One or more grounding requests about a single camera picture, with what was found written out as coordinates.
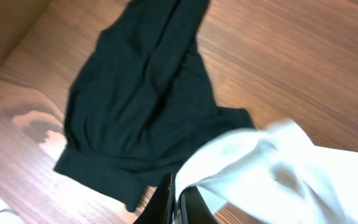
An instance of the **wood floor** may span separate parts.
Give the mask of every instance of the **wood floor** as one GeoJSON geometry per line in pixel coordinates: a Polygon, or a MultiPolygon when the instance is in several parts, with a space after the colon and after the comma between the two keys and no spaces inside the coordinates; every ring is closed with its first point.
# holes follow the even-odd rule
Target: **wood floor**
{"type": "MultiPolygon", "coordinates": [[[[52,171],[68,88],[126,0],[54,0],[0,68],[0,196],[28,223],[132,223],[140,208],[52,171]]],[[[258,128],[291,118],[319,146],[358,152],[358,4],[212,0],[198,33],[219,105],[258,128]]],[[[256,223],[232,205],[221,223],[256,223]]]]}

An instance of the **dark garment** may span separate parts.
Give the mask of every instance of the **dark garment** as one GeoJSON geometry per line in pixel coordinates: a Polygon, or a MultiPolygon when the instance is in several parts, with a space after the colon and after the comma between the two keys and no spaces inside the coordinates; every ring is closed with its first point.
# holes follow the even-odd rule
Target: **dark garment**
{"type": "Polygon", "coordinates": [[[252,127],[217,107],[195,34],[207,0],[135,0],[102,31],[70,88],[67,147],[55,171],[133,212],[148,185],[204,143],[252,127]]]}

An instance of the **blurry white fabric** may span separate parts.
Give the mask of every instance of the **blurry white fabric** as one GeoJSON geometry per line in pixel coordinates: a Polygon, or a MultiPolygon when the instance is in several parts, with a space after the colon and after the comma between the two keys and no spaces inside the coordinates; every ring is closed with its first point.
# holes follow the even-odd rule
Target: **blurry white fabric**
{"type": "Polygon", "coordinates": [[[197,186],[212,213],[231,202],[266,223],[358,223],[358,153],[315,146],[293,121],[217,137],[175,184],[177,200],[197,186]]]}

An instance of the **white fabric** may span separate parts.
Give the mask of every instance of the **white fabric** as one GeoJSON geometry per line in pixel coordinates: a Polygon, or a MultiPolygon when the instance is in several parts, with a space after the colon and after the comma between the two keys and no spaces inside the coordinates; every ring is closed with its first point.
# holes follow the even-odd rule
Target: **white fabric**
{"type": "Polygon", "coordinates": [[[293,121],[230,131],[177,174],[215,213],[231,202],[266,223],[358,223],[358,153],[315,146],[293,121]]]}

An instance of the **folded fabric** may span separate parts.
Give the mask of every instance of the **folded fabric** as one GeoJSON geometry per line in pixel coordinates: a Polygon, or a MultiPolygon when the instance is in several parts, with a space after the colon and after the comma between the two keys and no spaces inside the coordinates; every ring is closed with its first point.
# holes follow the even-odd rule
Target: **folded fabric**
{"type": "Polygon", "coordinates": [[[315,146],[293,121],[222,134],[175,185],[177,200],[197,186],[211,213],[231,202],[264,223],[358,223],[358,153],[315,146]]]}
{"type": "Polygon", "coordinates": [[[70,88],[68,144],[55,171],[125,203],[176,173],[203,144],[253,127],[217,107],[196,31],[207,0],[134,0],[102,31],[70,88]]]}

